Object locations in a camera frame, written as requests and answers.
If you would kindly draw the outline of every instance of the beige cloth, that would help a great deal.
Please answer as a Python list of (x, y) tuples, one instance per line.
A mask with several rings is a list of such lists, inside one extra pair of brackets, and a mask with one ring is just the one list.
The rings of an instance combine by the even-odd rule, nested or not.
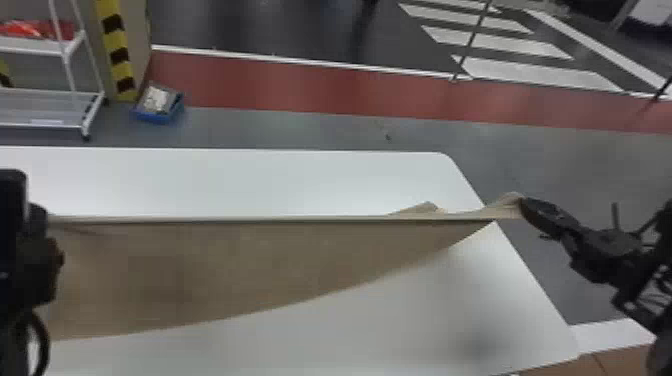
[(430, 262), (493, 219), (516, 217), (517, 199), (467, 215), (425, 203), (361, 218), (61, 220), (50, 234), (66, 263), (48, 326), (55, 339), (128, 334), (305, 301)]

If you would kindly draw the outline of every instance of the concrete floor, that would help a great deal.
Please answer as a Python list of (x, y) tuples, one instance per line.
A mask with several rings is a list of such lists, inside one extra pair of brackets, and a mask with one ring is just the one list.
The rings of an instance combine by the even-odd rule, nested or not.
[[(436, 151), (455, 160), (484, 201), (519, 191), (596, 227), (609, 224), (611, 202), (621, 204), (627, 229), (672, 198), (666, 135), (212, 108), (156, 126), (132, 119), (129, 108), (104, 108), (86, 145), (76, 132), (7, 129), (0, 144)], [(569, 324), (620, 317), (609, 304), (613, 290), (574, 274), (557, 244), (520, 221), (501, 226)]]

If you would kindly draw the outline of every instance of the white table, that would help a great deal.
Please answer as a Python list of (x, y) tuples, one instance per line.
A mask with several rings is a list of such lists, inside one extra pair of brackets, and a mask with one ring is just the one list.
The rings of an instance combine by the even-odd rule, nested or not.
[[(434, 153), (0, 148), (55, 214), (383, 214), (482, 202)], [(430, 265), (279, 309), (55, 343), (50, 375), (501, 374), (570, 360), (573, 336), (496, 224)]]

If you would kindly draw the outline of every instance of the shelf rack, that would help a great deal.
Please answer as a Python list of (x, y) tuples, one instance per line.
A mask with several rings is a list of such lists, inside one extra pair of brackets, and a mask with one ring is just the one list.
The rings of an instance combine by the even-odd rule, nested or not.
[[(0, 126), (48, 129), (79, 129), (85, 141), (98, 109), (105, 101), (100, 72), (88, 40), (82, 16), (75, 3), (70, 5), (79, 31), (72, 40), (64, 40), (54, 0), (48, 0), (56, 40), (0, 37), (0, 52), (60, 57), (69, 91), (0, 88)], [(97, 92), (77, 91), (70, 65), (72, 55), (84, 44), (98, 85)]]

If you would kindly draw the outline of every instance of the red floor stripe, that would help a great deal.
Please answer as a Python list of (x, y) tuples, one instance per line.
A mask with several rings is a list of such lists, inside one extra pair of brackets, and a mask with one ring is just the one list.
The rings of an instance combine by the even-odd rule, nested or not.
[(164, 52), (147, 77), (201, 107), (672, 133), (672, 102), (594, 91)]

